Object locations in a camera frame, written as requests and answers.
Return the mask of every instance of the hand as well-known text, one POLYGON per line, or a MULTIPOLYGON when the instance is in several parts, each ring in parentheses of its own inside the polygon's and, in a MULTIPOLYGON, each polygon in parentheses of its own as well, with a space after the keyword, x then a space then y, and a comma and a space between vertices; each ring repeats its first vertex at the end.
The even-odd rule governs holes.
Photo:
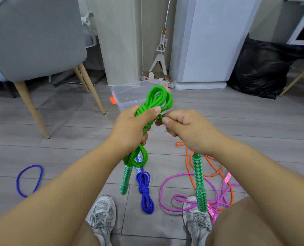
POLYGON ((147 133, 143 134, 143 128, 161 112, 161 107, 158 106, 148 109, 138 117, 135 117, 138 108, 139 105, 134 105, 122 111, 108 138, 111 145, 117 147, 117 149, 123 153, 123 157, 134 151, 140 143, 143 146, 146 144, 147 133))
POLYGON ((157 126, 164 124, 174 137, 179 136, 195 153, 213 155, 226 136, 195 110, 176 110, 158 119, 157 126))

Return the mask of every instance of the left hand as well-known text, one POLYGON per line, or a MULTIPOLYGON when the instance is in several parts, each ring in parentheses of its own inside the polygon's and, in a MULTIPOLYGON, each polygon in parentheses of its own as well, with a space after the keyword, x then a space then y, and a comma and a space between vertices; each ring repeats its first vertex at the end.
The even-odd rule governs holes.
POLYGON ((140 143, 143 146, 146 144, 147 133, 143 134, 143 128, 161 113, 161 107, 158 106, 135 117, 138 108, 139 105, 134 105, 122 111, 108 138, 111 145, 117 147, 124 157, 133 152, 140 143))

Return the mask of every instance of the right hand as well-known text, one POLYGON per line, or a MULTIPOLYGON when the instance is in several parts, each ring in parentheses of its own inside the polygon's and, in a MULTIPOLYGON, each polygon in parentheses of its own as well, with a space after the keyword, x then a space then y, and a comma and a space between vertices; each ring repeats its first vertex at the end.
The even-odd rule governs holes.
POLYGON ((179 138, 195 153, 212 156, 226 136, 195 110, 176 110, 163 115, 156 125, 179 138))

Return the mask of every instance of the black trash bag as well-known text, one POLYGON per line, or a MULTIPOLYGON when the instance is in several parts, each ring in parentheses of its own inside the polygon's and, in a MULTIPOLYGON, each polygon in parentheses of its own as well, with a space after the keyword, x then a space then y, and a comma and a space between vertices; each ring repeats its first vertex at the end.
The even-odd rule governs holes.
POLYGON ((246 38, 227 85, 246 94, 276 99, 286 86, 286 75, 304 46, 282 45, 246 38))

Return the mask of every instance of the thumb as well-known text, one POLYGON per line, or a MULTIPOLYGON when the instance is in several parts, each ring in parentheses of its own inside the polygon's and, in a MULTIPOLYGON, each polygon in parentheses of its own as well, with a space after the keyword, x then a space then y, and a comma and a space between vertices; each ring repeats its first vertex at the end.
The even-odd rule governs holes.
POLYGON ((161 107, 157 106, 144 111, 137 117, 137 120, 143 125, 143 127, 150 121, 154 120, 161 113, 161 107))
POLYGON ((180 135, 183 131, 183 128, 185 125, 171 119, 170 117, 163 117, 162 123, 166 126, 167 129, 170 131, 176 133, 177 135, 180 135))

